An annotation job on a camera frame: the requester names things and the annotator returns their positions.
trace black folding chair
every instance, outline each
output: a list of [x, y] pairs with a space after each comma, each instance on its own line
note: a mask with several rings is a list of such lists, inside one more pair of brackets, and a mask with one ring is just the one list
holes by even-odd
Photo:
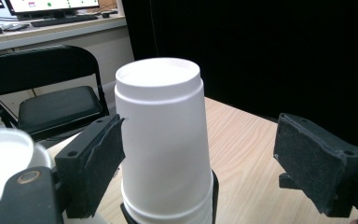
[[89, 76], [95, 76], [98, 96], [91, 86], [37, 95], [21, 102], [18, 117], [0, 101], [0, 117], [39, 141], [109, 115], [98, 62], [87, 50], [54, 46], [0, 55], [0, 96]]

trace stacked cups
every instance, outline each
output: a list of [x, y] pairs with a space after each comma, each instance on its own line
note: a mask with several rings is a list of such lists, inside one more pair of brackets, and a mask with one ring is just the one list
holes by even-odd
[[122, 195], [138, 223], [213, 222], [203, 83], [191, 61], [153, 58], [116, 74], [122, 137]]

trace black backdrop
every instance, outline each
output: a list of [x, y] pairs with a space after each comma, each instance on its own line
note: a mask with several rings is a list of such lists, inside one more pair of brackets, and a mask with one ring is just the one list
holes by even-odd
[[205, 95], [358, 146], [358, 1], [123, 0], [135, 60], [200, 66]]

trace styrofoam cup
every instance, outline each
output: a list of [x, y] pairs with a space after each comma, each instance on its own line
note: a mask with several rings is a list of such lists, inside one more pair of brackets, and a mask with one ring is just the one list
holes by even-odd
[[54, 166], [46, 149], [24, 131], [0, 128], [0, 199], [9, 178], [36, 166]]
[[122, 195], [138, 223], [213, 220], [200, 68], [177, 58], [153, 58], [117, 70], [122, 137]]

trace desk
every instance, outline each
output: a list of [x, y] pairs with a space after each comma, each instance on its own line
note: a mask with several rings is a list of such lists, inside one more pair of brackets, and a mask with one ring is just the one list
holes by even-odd
[[[18, 23], [27, 23], [27, 21], [19, 21]], [[30, 27], [17, 32], [4, 32], [0, 35], [0, 50], [84, 35], [126, 25], [125, 17], [113, 15], [107, 19], [102, 19], [99, 16], [99, 19], [95, 21], [82, 21], [39, 28]]]
[[[280, 189], [283, 168], [272, 158], [277, 124], [214, 100], [205, 99], [210, 159], [219, 179], [216, 224], [349, 224], [358, 218], [320, 215], [300, 190]], [[48, 151], [56, 155], [72, 139]], [[121, 172], [111, 182], [98, 212], [108, 221], [127, 223], [119, 208]]]

